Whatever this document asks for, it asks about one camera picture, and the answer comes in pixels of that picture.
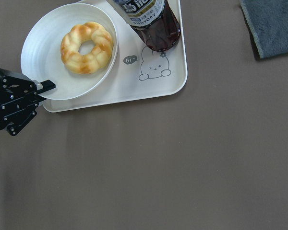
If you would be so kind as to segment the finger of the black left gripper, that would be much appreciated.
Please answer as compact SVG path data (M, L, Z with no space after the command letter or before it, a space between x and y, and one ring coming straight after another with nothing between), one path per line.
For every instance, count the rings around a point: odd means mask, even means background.
M19 97L0 104L0 117L11 136L16 136L37 114L39 101L31 97Z
M42 93L53 90L56 84L50 80L38 82L26 75L0 68L0 103L41 102Z

